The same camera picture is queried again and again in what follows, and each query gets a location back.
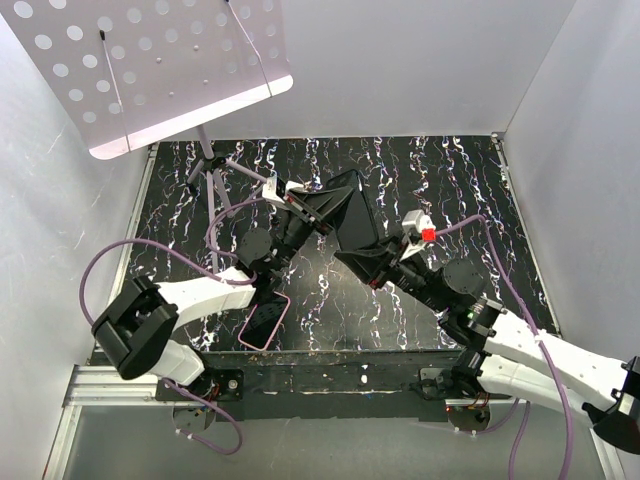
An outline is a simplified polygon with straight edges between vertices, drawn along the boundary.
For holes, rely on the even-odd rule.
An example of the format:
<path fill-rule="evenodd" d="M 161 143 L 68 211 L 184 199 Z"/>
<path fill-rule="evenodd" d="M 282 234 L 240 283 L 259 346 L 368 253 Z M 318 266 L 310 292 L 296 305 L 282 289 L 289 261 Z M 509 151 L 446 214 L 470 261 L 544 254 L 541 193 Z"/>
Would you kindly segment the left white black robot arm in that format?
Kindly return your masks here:
<path fill-rule="evenodd" d="M 199 353 L 172 340 L 173 332 L 194 320 L 266 303 L 281 270 L 313 233 L 327 234 L 354 194 L 349 186 L 317 192 L 268 187 L 264 200 L 284 207 L 280 232 L 249 230 L 233 253 L 234 263 L 213 273 L 183 255 L 198 272 L 195 279 L 155 283 L 146 276 L 125 284 L 105 311 L 90 322 L 91 332 L 124 380 L 153 374 L 178 384 L 193 400 L 205 398 L 213 377 Z"/>

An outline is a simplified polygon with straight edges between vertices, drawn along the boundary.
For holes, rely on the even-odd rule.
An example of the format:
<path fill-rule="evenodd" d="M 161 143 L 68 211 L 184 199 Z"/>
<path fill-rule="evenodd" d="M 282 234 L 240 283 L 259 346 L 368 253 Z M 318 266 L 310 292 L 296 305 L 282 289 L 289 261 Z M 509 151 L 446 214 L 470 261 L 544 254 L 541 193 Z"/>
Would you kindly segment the black phone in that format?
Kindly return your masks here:
<path fill-rule="evenodd" d="M 326 188 L 350 186 L 354 189 L 352 203 L 344 222 L 336 231 L 341 250 L 352 251 L 374 245 L 379 240 L 378 228 L 359 171 L 347 170 L 327 181 Z"/>

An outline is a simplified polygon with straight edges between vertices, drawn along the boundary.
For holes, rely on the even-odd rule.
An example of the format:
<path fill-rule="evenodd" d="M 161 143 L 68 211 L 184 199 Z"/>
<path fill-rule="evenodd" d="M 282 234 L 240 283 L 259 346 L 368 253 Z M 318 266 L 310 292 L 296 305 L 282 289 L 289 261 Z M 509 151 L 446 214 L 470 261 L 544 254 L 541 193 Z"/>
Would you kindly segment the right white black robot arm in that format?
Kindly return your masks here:
<path fill-rule="evenodd" d="M 393 239 L 336 257 L 371 288 L 391 283 L 441 314 L 441 328 L 464 349 L 451 374 L 460 395 L 568 409 L 610 445 L 639 452 L 638 358 L 605 357 L 529 325 L 486 297 L 487 282 L 468 260 L 433 270 L 424 252 Z"/>

